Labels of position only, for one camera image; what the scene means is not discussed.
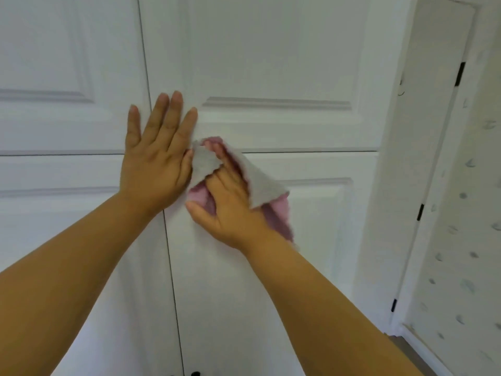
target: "hand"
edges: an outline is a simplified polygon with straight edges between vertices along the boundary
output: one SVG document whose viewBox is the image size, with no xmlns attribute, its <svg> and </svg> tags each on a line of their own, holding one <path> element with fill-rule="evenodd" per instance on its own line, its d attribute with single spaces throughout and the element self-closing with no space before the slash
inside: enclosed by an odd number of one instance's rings
<svg viewBox="0 0 501 376">
<path fill-rule="evenodd" d="M 260 208 L 250 209 L 246 182 L 222 145 L 207 143 L 206 147 L 223 162 L 223 166 L 205 181 L 216 201 L 216 216 L 195 202 L 187 202 L 186 208 L 192 219 L 215 239 L 247 255 L 275 232 L 268 227 Z"/>
<path fill-rule="evenodd" d="M 191 177 L 193 151 L 186 149 L 197 110 L 191 108 L 179 125 L 182 107 L 180 92 L 170 102 L 160 94 L 142 136 L 139 111 L 134 105 L 129 110 L 118 194 L 151 217 L 175 202 Z"/>
</svg>

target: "person's left arm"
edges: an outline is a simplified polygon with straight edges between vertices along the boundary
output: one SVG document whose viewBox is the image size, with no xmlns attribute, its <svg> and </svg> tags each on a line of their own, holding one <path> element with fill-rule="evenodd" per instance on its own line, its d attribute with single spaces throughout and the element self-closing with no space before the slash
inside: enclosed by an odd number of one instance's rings
<svg viewBox="0 0 501 376">
<path fill-rule="evenodd" d="M 160 94 L 142 135 L 131 106 L 120 191 L 0 273 L 1 375 L 52 373 L 124 252 L 184 191 L 197 111 L 179 125 L 182 103 Z"/>
</svg>

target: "wardrobe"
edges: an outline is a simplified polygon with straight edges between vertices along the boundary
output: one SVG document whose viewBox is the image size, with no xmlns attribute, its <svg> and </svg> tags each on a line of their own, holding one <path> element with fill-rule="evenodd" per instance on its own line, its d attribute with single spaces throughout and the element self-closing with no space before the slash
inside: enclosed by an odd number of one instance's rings
<svg viewBox="0 0 501 376">
<path fill-rule="evenodd" d="M 194 138 L 223 137 L 290 189 L 297 250 L 358 304 L 415 4 L 0 0 L 0 269 L 115 193 L 129 105 L 145 121 L 180 90 Z M 196 372 L 303 374 L 243 256 L 182 197 L 127 251 L 54 375 Z"/>
</svg>

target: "cleaning cloth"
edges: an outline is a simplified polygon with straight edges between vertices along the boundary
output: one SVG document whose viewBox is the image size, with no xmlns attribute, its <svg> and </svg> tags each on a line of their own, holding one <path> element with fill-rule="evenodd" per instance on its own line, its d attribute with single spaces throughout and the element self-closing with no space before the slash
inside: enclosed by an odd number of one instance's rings
<svg viewBox="0 0 501 376">
<path fill-rule="evenodd" d="M 205 186 L 205 178 L 222 165 L 216 154 L 207 148 L 206 141 L 219 143 L 228 156 L 239 168 L 247 182 L 250 208 L 261 207 L 269 227 L 280 233 L 285 239 L 293 241 L 293 232 L 289 225 L 289 191 L 279 182 L 252 164 L 240 151 L 233 149 L 220 137 L 209 137 L 193 143 L 193 173 L 188 186 L 188 200 L 197 202 L 211 215 L 216 214 L 216 203 Z"/>
</svg>

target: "forearm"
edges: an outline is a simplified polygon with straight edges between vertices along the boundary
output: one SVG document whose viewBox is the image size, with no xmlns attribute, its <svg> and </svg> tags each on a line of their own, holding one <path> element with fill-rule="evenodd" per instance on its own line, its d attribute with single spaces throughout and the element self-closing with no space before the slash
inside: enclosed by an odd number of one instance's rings
<svg viewBox="0 0 501 376">
<path fill-rule="evenodd" d="M 113 196 L 0 273 L 2 375 L 52 373 L 151 217 Z"/>
<path fill-rule="evenodd" d="M 247 253 L 308 376 L 420 375 L 413 364 L 284 239 Z"/>
</svg>

